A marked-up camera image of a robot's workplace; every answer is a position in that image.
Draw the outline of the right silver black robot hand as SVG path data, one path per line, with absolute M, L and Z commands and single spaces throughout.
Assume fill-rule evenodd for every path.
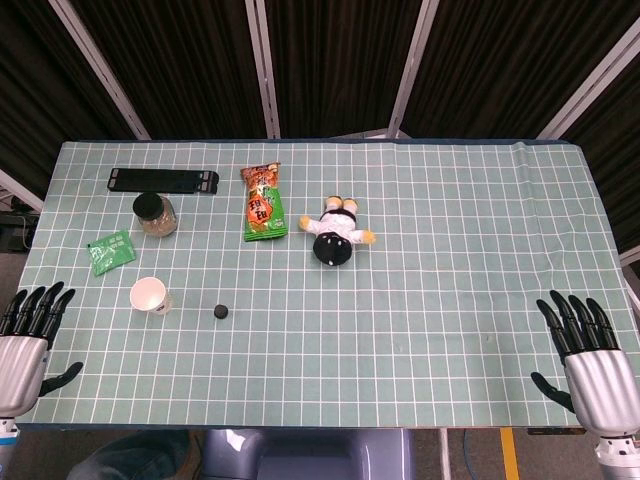
M 586 430 L 605 438 L 639 432 L 639 387 L 604 309 L 556 290 L 538 299 L 569 390 L 552 386 L 539 372 L 530 377 L 549 400 L 573 413 Z

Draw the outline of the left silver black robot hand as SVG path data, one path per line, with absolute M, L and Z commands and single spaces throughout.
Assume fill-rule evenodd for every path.
M 1 314 L 1 418 L 17 418 L 37 400 L 72 382 L 83 364 L 46 378 L 48 359 L 63 315 L 75 295 L 59 281 L 18 291 Z

